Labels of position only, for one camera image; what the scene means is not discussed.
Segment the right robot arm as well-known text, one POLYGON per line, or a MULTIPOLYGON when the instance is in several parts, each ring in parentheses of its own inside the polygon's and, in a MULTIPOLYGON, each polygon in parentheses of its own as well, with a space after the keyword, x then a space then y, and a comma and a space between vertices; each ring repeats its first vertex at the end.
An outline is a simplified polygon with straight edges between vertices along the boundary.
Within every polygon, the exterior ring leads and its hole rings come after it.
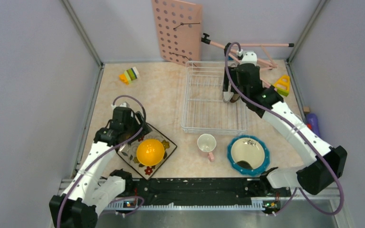
POLYGON ((264 195, 272 196, 283 187, 301 188, 309 194, 317 195, 332 183, 343 192, 339 178, 347 159, 345 148, 333 147, 305 126, 273 86, 263 86, 260 68, 253 63, 235 67, 225 65, 225 78, 248 109, 287 137, 287 142, 304 163, 303 167, 268 172, 266 179, 259 183, 264 195))

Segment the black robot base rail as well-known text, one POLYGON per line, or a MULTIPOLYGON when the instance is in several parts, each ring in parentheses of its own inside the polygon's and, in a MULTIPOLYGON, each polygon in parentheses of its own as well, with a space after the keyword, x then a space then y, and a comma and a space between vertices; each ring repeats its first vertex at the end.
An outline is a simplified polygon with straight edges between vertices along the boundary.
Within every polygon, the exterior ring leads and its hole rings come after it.
POLYGON ((265 178, 140 178, 115 170, 110 176, 126 181, 125 200, 115 209, 132 210, 280 210, 280 199, 290 197, 288 188, 274 189, 265 178))

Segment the white pink handled cup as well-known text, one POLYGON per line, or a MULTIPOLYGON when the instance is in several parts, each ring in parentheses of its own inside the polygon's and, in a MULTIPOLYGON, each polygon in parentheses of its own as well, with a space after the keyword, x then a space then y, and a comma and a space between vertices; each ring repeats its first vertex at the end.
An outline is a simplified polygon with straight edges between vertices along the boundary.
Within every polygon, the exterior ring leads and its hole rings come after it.
POLYGON ((217 146, 217 141, 213 135, 208 133, 200 135, 197 139, 197 146, 203 154, 206 154, 210 162, 214 161, 213 151, 217 146))

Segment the purple handled tool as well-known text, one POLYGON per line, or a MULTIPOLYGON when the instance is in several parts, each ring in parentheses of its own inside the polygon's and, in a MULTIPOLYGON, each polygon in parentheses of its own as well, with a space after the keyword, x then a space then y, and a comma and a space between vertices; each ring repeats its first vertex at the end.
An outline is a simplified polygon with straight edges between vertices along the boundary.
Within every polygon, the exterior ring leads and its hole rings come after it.
POLYGON ((306 115, 307 124, 311 127, 311 131, 318 137, 321 137, 319 125, 318 125, 318 117, 314 113, 308 113, 306 115))

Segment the blue rimmed bowl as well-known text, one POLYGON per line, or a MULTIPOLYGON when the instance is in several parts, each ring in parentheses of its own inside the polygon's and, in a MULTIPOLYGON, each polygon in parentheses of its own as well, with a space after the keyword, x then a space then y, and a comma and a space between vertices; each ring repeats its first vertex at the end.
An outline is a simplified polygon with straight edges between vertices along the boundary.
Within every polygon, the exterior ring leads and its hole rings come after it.
POLYGON ((253 135, 239 135, 227 146, 231 167, 242 175, 260 176, 270 165, 270 151, 266 144, 253 135))

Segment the orange yellow bowl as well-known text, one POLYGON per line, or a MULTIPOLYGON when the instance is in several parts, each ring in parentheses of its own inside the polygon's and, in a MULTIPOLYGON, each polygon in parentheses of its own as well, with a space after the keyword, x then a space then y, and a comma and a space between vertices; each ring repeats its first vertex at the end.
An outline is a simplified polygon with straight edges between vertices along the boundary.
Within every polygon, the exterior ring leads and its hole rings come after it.
POLYGON ((136 150, 138 161, 145 166, 154 166, 161 162, 165 154, 163 144, 157 139, 144 140, 136 150))

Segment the pink folding tripod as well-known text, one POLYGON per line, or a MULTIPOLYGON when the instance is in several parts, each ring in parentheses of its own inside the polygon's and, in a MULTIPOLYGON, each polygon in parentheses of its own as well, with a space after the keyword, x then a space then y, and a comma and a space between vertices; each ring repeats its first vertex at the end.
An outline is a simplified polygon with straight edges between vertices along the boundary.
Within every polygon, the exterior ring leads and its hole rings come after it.
POLYGON ((245 50, 243 48, 250 47, 250 48, 260 48, 265 56, 267 57, 267 60, 262 59, 258 57, 257 66, 261 66, 261 70, 272 70, 276 69, 278 67, 277 63, 274 61, 274 59, 271 57, 270 53, 267 51, 268 47, 280 47, 280 48, 293 48, 295 46, 294 43, 277 43, 277 44, 270 44, 270 43, 248 43, 248 44, 241 44, 237 49, 231 49, 228 51, 228 47, 230 44, 222 45, 220 43, 217 43, 215 41, 212 41, 209 39, 210 35, 207 33, 203 33, 201 37, 201 42, 205 43, 207 45, 211 45, 214 47, 218 47, 220 49, 223 49, 224 54, 226 54, 228 61, 232 60, 236 64, 239 65, 239 61, 241 60, 240 57, 238 57, 238 52, 241 50, 245 50))

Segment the square floral plate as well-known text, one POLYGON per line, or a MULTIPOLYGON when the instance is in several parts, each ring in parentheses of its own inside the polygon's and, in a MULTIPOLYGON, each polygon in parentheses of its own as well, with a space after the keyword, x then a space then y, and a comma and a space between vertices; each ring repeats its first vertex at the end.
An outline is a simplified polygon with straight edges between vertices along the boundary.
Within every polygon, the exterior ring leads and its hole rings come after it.
POLYGON ((151 124, 151 131, 118 149, 118 156, 138 175, 146 180, 161 168, 177 145, 151 124))

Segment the dark red rimmed plate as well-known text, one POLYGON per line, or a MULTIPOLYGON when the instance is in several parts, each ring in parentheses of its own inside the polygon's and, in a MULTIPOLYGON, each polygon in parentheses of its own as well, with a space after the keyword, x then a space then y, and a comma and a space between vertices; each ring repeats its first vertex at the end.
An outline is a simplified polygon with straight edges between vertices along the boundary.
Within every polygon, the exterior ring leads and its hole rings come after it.
POLYGON ((233 94, 233 96, 230 99, 230 102, 231 103, 235 103, 235 102, 237 102, 239 100, 240 100, 240 95, 239 94, 233 94))

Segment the pink pegboard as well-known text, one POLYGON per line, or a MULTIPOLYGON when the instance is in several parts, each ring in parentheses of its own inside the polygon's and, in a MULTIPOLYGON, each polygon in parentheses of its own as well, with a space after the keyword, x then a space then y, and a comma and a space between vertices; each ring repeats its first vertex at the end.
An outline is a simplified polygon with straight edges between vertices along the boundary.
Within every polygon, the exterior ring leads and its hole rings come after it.
POLYGON ((200 61, 203 6, 182 0, 151 3, 162 59, 182 66, 200 61))

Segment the yellow green toy block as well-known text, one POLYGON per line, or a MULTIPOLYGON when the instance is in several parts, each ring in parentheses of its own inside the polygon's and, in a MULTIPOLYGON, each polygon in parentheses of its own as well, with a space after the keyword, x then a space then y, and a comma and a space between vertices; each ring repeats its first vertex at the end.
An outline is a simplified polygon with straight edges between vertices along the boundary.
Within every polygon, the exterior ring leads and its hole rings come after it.
POLYGON ((288 75, 281 76, 273 86, 276 88, 276 91, 282 95, 287 97, 290 93, 290 77, 288 75))

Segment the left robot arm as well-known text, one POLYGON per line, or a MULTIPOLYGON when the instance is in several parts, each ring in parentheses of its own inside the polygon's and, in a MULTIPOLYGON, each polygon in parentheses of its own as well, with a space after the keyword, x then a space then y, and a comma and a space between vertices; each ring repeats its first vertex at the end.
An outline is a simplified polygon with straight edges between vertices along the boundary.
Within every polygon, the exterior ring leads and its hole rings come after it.
POLYGON ((133 183, 123 176, 110 176, 103 184, 98 181, 120 147, 147 133, 144 108, 140 112, 134 112, 126 104, 113 108, 112 119, 96 132, 90 152, 72 182, 49 202, 56 228, 94 228, 116 196, 133 192, 133 183))

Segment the stacked colourful toy blocks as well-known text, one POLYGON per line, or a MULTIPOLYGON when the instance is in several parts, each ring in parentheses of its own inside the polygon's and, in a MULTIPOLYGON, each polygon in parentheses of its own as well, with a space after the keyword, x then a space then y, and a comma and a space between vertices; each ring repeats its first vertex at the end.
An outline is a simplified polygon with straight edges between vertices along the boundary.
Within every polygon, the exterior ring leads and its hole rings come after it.
POLYGON ((129 68, 119 75, 120 81, 126 85, 129 85, 131 82, 137 80, 139 77, 140 74, 136 67, 129 68))

